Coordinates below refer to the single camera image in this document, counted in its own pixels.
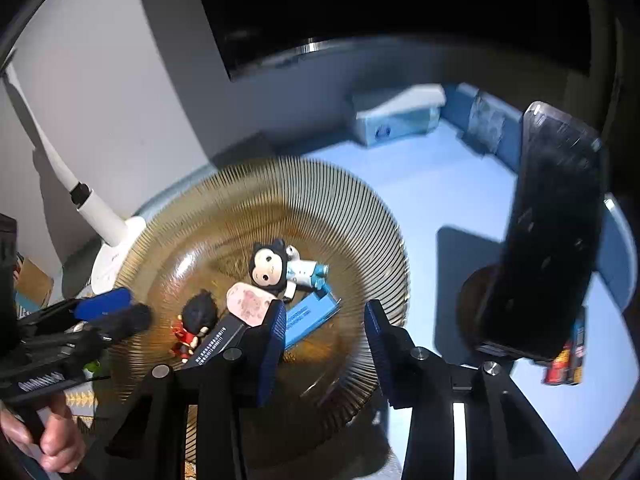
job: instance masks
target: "small figurine with black hair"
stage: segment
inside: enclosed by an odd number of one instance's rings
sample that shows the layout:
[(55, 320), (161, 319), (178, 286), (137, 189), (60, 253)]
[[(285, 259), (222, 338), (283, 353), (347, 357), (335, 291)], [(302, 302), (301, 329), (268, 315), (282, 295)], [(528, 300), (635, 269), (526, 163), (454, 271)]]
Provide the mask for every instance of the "small figurine with black hair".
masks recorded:
[(301, 260), (298, 250), (285, 246), (282, 238), (275, 238), (270, 245), (254, 244), (249, 261), (249, 274), (255, 286), (272, 294), (284, 290), (283, 301), (293, 299), (298, 285), (328, 293), (326, 283), (329, 266), (311, 260)]
[(185, 363), (198, 347), (200, 339), (216, 324), (218, 310), (208, 290), (201, 290), (182, 308), (177, 321), (172, 323), (171, 330), (178, 342), (172, 348), (172, 354), (180, 357)]

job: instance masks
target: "black phone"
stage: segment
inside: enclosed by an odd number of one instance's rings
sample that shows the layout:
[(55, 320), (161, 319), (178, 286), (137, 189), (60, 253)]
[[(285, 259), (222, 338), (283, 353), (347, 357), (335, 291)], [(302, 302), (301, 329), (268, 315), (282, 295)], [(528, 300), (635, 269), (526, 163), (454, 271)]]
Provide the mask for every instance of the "black phone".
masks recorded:
[(594, 269), (606, 156), (591, 127), (533, 102), (500, 263), (476, 316), (480, 350), (550, 361), (570, 337)]

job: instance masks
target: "human hand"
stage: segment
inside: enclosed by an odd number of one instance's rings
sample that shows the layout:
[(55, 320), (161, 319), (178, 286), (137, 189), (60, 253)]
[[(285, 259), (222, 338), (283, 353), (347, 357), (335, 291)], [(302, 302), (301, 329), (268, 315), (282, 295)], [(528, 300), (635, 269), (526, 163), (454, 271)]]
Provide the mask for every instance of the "human hand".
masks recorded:
[[(49, 404), (51, 414), (40, 439), (43, 452), (40, 465), (45, 471), (71, 473), (84, 458), (85, 445), (82, 434), (74, 424), (71, 410), (64, 394), (56, 395)], [(27, 444), (33, 443), (29, 430), (9, 411), (0, 412), (2, 432), (24, 453), (30, 455)]]

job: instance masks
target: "ribbed glass bowl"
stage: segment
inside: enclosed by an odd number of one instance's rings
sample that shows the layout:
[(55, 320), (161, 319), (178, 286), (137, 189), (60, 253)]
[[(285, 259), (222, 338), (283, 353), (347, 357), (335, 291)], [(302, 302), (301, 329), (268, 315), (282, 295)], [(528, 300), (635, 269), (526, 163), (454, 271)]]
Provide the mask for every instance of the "ribbed glass bowl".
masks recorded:
[[(382, 201), (344, 170), (300, 158), (233, 166), (173, 200), (139, 236), (118, 275), (148, 304), (148, 332), (110, 350), (111, 375), (124, 400), (156, 364), (171, 362), (172, 320), (201, 288), (220, 315), (227, 289), (250, 283), (254, 242), (284, 238), (303, 259), (330, 266), (340, 311), (284, 356), (266, 407), (241, 413), (249, 467), (276, 465), (321, 444), (349, 422), (378, 384), (364, 335), (367, 300), (379, 299), (391, 323), (404, 323), (409, 273), (398, 225)], [(297, 292), (296, 304), (304, 296)], [(190, 407), (186, 458), (195, 461), (196, 406)]]

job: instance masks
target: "white wall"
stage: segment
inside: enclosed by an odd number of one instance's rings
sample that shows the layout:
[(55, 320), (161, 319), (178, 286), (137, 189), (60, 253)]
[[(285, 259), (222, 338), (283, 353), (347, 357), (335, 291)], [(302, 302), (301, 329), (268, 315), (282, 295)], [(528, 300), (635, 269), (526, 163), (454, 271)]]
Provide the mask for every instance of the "white wall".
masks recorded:
[[(466, 80), (525, 107), (561, 104), (566, 82), (522, 54), (445, 44), (319, 56), (231, 82), (200, 0), (47, 0), (16, 49), (53, 145), (123, 216), (256, 131), (283, 140), (337, 127), (354, 90)], [(90, 231), (66, 216), (70, 203), (57, 208), (2, 91), (0, 104), (0, 210), (18, 219), (18, 248), (53, 274)]]

